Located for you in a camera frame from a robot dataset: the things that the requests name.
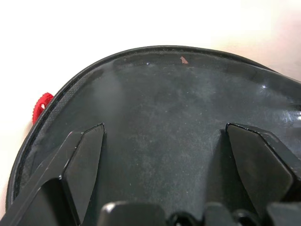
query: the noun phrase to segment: black rubber edge trim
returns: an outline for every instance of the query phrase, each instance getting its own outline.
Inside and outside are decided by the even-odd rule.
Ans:
[[[222,52],[218,50],[211,50],[206,48],[196,48],[196,47],[187,47],[187,46],[149,46],[149,47],[142,47],[142,48],[134,48],[125,50],[116,54],[113,54],[111,56],[108,56],[106,58],[103,58],[99,61],[96,61],[95,63],[91,64],[90,66],[86,67],[84,70],[79,72],[77,75],[75,75],[73,78],[71,78],[54,96],[54,98],[51,100],[47,108],[42,112],[39,119],[36,121],[34,126],[29,131],[27,137],[25,138],[24,142],[22,143],[20,150],[16,156],[14,165],[12,167],[10,177],[8,180],[8,189],[7,189],[7,195],[6,195],[6,209],[8,209],[14,199],[16,198],[16,194],[19,192],[15,184],[18,183],[20,180],[20,171],[23,168],[23,160],[28,155],[28,147],[33,143],[33,141],[36,138],[36,135],[39,133],[40,129],[42,128],[44,122],[46,121],[47,117],[49,116],[50,112],[54,109],[57,102],[60,101],[60,99],[64,96],[64,94],[78,81],[80,80],[85,74],[90,72],[91,70],[115,59],[120,58],[129,54],[135,54],[135,53],[143,53],[148,51],[190,51],[190,52],[196,52],[196,53],[202,53],[202,54],[210,54],[210,55],[216,55],[218,57],[224,57],[227,59],[235,60],[238,62],[246,63],[249,65],[253,65],[256,67],[260,67],[262,69],[266,69],[272,72],[276,72],[272,69],[269,69],[253,60],[247,59],[242,56],[238,56],[232,53]]]

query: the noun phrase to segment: black plastic piece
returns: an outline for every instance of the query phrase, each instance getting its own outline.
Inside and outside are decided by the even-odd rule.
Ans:
[[[229,53],[160,46],[115,54],[77,74],[43,111],[16,158],[7,204],[71,131],[101,121],[109,136],[84,225],[96,225],[102,206],[119,200],[197,216],[212,171],[220,176],[210,201],[247,209],[230,149],[216,150],[219,131],[229,121],[262,127],[301,157],[300,96],[300,83]]]
[[[204,226],[236,226],[229,210],[220,203],[209,203],[205,210]]]
[[[200,223],[187,212],[176,212],[169,217],[168,226],[197,226]]]
[[[95,183],[103,135],[102,124],[70,133],[37,168],[0,226],[81,224]]]
[[[159,205],[111,202],[103,206],[97,226],[166,226]]]
[[[301,161],[274,134],[234,123],[226,131],[240,178],[261,217],[271,202],[300,200]]]
[[[269,220],[273,226],[301,225],[301,203],[273,203],[267,208]]]
[[[235,222],[242,226],[260,226],[261,220],[257,215],[247,210],[236,210],[232,213]]]

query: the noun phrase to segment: glossy black surface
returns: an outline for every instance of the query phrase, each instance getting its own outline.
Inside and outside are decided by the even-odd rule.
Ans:
[[[84,225],[96,225],[101,207],[120,200],[197,218],[205,201],[253,211],[223,129],[232,121],[260,127],[301,157],[300,97],[301,84],[217,51],[150,47],[111,56],[73,78],[32,129],[8,205],[70,131],[104,122],[107,142]]]
[[[80,225],[93,192],[103,137],[102,124],[72,131],[37,167],[0,226]]]

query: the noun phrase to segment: red strap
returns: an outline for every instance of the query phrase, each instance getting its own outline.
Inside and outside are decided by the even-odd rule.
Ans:
[[[49,104],[49,102],[52,100],[53,95],[50,93],[45,93],[41,98],[37,101],[32,114],[32,122],[35,124],[35,122],[38,120],[39,116],[42,114],[42,111],[46,108],[46,106]]]

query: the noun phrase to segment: small debris speck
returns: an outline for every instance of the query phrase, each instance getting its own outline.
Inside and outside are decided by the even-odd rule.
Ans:
[[[182,64],[188,64],[188,61],[183,56],[180,59],[182,60]]]

